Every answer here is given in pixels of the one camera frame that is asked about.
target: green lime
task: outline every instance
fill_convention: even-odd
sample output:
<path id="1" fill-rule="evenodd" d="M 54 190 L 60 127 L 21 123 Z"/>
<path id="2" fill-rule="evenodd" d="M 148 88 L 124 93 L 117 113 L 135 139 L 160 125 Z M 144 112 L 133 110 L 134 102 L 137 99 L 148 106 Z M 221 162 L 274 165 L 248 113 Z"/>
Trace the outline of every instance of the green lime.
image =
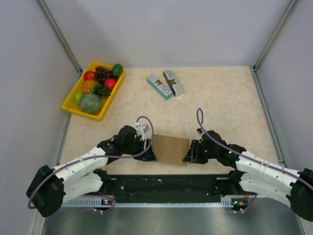
<path id="1" fill-rule="evenodd" d="M 112 68 L 113 76 L 120 76 L 123 72 L 123 66 L 121 64 L 115 64 Z"/>
<path id="2" fill-rule="evenodd" d="M 74 93 L 74 103 L 79 104 L 80 98 L 84 95 L 82 92 L 75 92 Z"/>

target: plastic fruit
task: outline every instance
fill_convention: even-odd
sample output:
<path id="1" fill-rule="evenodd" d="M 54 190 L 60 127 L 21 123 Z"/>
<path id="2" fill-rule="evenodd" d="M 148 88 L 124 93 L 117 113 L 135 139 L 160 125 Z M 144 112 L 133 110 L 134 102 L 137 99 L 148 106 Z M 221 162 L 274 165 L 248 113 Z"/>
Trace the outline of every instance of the plastic fruit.
<path id="1" fill-rule="evenodd" d="M 103 83 L 103 86 L 105 86 L 109 90 L 113 90 L 114 86 L 116 85 L 116 81 L 114 79 L 107 79 Z"/>
<path id="2" fill-rule="evenodd" d="M 73 97 L 74 103 L 79 104 L 79 100 L 83 95 L 84 93 L 82 92 L 75 92 Z"/>
<path id="3" fill-rule="evenodd" d="M 123 72 L 123 66 L 121 64 L 115 64 L 112 68 L 113 76 L 120 76 Z"/>
<path id="4" fill-rule="evenodd" d="M 93 87 L 97 84 L 97 81 L 94 80 L 87 80 L 83 83 L 82 89 L 83 93 L 92 93 Z"/>
<path id="5" fill-rule="evenodd" d="M 111 70 L 106 69 L 105 67 L 99 66 L 96 67 L 96 72 L 94 72 L 94 77 L 97 82 L 103 84 L 107 79 L 118 79 L 118 77 L 114 77 Z"/>
<path id="6" fill-rule="evenodd" d="M 87 71 L 84 74 L 84 80 L 85 81 L 87 81 L 87 80 L 96 80 L 96 78 L 94 77 L 94 72 L 93 71 Z"/>
<path id="7" fill-rule="evenodd" d="M 105 98 L 108 98 L 110 96 L 111 91 L 101 84 L 99 84 L 96 81 L 93 80 L 87 80 L 83 83 L 82 86 L 83 93 L 94 93 L 99 96 L 104 96 Z"/>
<path id="8" fill-rule="evenodd" d="M 88 114 L 96 114 L 101 110 L 101 99 L 93 93 L 83 95 L 79 100 L 79 108 Z"/>

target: green melon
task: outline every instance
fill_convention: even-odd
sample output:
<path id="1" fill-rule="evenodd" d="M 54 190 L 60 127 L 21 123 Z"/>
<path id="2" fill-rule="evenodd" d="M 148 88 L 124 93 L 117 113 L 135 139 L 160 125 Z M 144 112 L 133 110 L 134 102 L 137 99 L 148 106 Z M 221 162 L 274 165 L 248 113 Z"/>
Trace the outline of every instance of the green melon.
<path id="1" fill-rule="evenodd" d="M 101 110 L 101 99 L 93 93 L 83 95 L 79 100 L 79 108 L 88 114 L 96 114 Z"/>

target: yellow tray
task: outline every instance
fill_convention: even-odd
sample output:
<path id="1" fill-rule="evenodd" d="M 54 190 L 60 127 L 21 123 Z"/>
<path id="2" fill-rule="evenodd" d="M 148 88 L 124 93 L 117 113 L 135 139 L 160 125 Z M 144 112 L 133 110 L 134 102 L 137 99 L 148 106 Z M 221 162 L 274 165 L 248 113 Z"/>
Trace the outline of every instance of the yellow tray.
<path id="1" fill-rule="evenodd" d="M 79 114 L 79 115 L 83 115 L 95 120 L 102 120 L 104 115 L 106 114 L 109 106 L 111 105 L 111 102 L 113 100 L 113 98 L 116 95 L 116 92 L 118 90 L 118 88 L 120 87 L 120 85 L 122 84 L 122 82 L 124 81 L 124 77 L 125 77 L 125 69 L 123 70 L 123 73 L 120 75 L 116 85 L 114 86 L 111 95 L 109 96 L 108 99 L 105 99 L 104 97 L 101 99 L 101 104 L 102 104 L 102 108 L 101 110 L 95 114 L 87 114 L 81 111 L 81 109 L 78 107 L 77 104 L 73 105 L 73 95 L 75 92 L 81 92 L 82 91 L 82 85 L 84 83 L 84 74 L 87 71 L 95 71 L 95 68 L 98 66 L 103 66 L 108 70 L 112 70 L 111 65 L 105 65 L 105 64 L 101 64 L 101 63 L 97 63 L 97 62 L 91 62 L 88 67 L 85 69 L 85 71 L 83 72 L 82 76 L 79 78 L 78 82 L 76 83 L 76 85 L 74 86 L 73 90 L 69 93 L 68 97 L 65 99 L 65 101 L 62 104 L 62 109 L 69 111 L 72 114 Z"/>

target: white wall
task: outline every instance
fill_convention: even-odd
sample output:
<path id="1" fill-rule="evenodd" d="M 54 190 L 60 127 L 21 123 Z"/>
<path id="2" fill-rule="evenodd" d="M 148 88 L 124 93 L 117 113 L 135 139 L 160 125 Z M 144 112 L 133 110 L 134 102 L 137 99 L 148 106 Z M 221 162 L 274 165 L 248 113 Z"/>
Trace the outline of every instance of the white wall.
<path id="1" fill-rule="evenodd" d="M 290 166 L 313 169 L 313 1 L 301 0 L 259 76 Z"/>
<path id="2" fill-rule="evenodd" d="M 46 0 L 82 67 L 254 65 L 289 0 Z"/>
<path id="3" fill-rule="evenodd" d="M 0 32 L 0 234 L 23 235 L 33 215 L 26 190 L 55 164 L 61 103 L 78 75 L 36 1 L 2 1 Z"/>

